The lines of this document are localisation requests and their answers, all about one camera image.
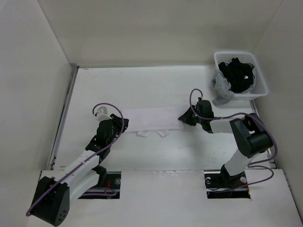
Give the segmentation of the white tank top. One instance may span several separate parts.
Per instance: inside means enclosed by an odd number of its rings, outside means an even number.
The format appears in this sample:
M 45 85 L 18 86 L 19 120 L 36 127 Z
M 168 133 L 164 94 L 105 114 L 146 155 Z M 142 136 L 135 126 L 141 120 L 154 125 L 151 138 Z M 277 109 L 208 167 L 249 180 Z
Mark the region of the white tank top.
M 183 106 L 124 109 L 122 114 L 129 120 L 126 133 L 135 133 L 139 137 L 147 137 L 155 132 L 162 138 L 171 131 L 180 131 L 184 128 L 178 118 L 183 114 Z

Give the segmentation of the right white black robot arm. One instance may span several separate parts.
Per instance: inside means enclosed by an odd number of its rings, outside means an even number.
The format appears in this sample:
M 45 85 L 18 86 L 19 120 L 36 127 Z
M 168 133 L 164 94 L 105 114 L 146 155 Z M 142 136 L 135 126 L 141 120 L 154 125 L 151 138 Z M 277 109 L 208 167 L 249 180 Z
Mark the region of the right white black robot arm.
M 237 149 L 220 172 L 205 175 L 207 189 L 231 190 L 247 186 L 245 169 L 259 154 L 274 145 L 270 133 L 255 113 L 243 114 L 242 118 L 215 117 L 212 105 L 207 100 L 199 99 L 178 120 L 190 126 L 200 124 L 207 133 L 230 133 L 235 139 Z

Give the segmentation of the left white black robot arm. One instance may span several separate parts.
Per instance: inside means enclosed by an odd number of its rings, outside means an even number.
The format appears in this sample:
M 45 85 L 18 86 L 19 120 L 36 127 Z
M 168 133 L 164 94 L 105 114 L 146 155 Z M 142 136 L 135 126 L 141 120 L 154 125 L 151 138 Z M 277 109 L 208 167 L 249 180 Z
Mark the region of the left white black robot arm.
M 111 145 L 128 128 L 129 119 L 111 114 L 99 122 L 96 135 L 83 153 L 59 174 L 42 177 L 26 216 L 35 216 L 54 227 L 59 226 L 70 210 L 72 201 L 89 188 L 106 184 L 105 168 L 100 163 L 108 156 Z

